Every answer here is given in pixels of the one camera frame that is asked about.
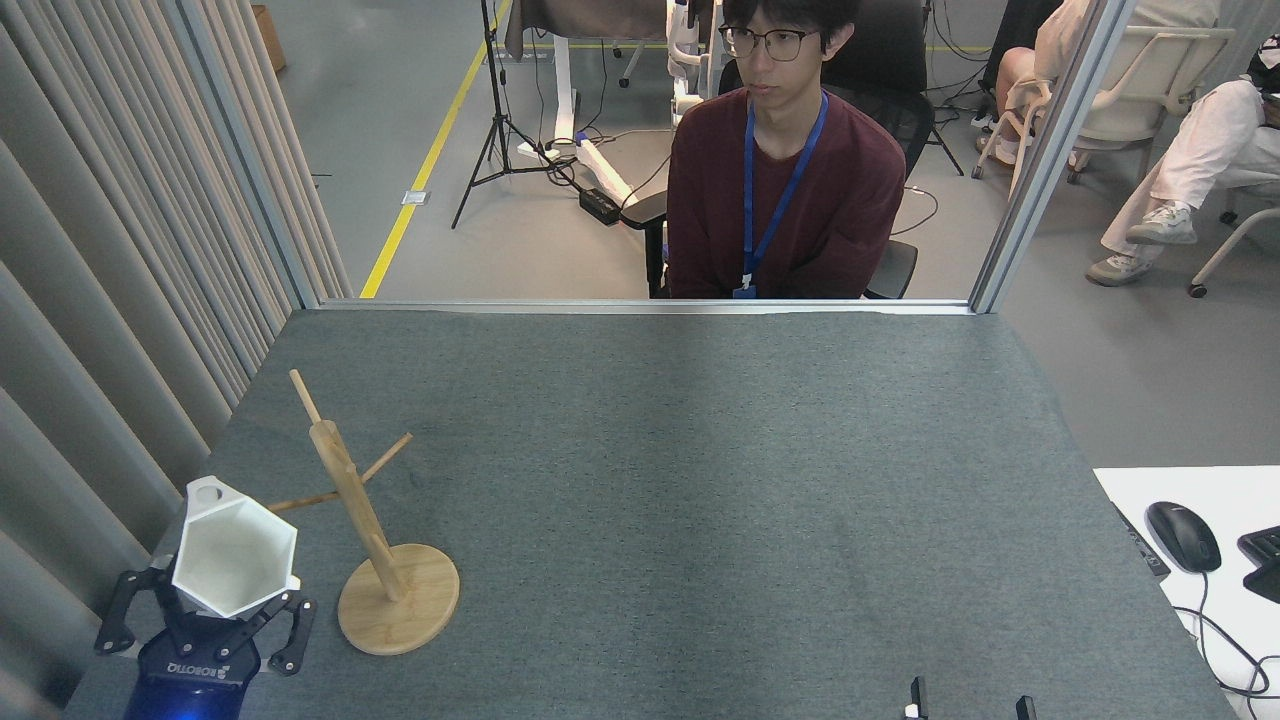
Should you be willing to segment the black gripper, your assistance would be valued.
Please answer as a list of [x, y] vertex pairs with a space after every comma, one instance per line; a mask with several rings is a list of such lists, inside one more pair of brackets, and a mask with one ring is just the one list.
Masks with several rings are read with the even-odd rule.
[[[127, 570], [116, 577], [93, 643], [97, 653], [116, 653], [134, 644], [125, 619], [142, 591], [154, 592], [165, 629], [140, 651], [138, 678], [125, 719], [237, 719], [260, 669], [252, 639], [280, 612], [292, 615], [291, 632], [268, 666], [283, 676], [293, 676], [302, 667], [316, 611], [310, 598], [298, 591], [283, 591], [247, 620], [186, 614], [166, 568]], [[221, 656], [233, 637], [234, 651]]]

